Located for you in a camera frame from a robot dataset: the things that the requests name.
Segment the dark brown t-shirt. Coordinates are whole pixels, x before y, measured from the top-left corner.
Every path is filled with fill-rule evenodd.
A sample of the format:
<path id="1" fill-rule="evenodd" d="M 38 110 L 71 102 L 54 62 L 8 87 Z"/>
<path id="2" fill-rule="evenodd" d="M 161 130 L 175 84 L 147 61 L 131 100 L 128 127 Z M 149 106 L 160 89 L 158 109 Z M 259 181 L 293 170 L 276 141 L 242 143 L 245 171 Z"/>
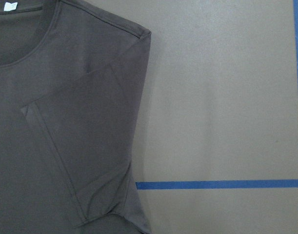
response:
<path id="1" fill-rule="evenodd" d="M 150 233 L 131 163 L 150 44 L 84 0 L 0 0 L 0 234 Z"/>

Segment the blue tape strip crosswise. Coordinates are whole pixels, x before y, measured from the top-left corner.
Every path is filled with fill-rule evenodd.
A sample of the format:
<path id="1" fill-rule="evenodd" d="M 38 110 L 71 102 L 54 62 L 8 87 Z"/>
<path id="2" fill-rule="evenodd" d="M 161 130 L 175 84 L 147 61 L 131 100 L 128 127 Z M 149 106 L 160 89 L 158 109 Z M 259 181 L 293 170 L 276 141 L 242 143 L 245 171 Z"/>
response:
<path id="1" fill-rule="evenodd" d="M 136 182 L 138 190 L 298 188 L 298 179 Z"/>

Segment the white neck label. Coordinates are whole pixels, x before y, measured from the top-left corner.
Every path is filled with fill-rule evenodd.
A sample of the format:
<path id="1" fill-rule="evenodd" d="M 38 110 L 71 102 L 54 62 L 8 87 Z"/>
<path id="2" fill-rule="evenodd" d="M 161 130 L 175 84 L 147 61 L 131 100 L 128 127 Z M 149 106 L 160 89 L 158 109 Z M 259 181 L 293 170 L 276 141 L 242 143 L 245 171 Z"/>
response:
<path id="1" fill-rule="evenodd" d="M 8 2 L 6 1 L 4 3 L 4 12 L 10 12 L 10 11 L 15 11 L 17 9 L 18 2 Z"/>

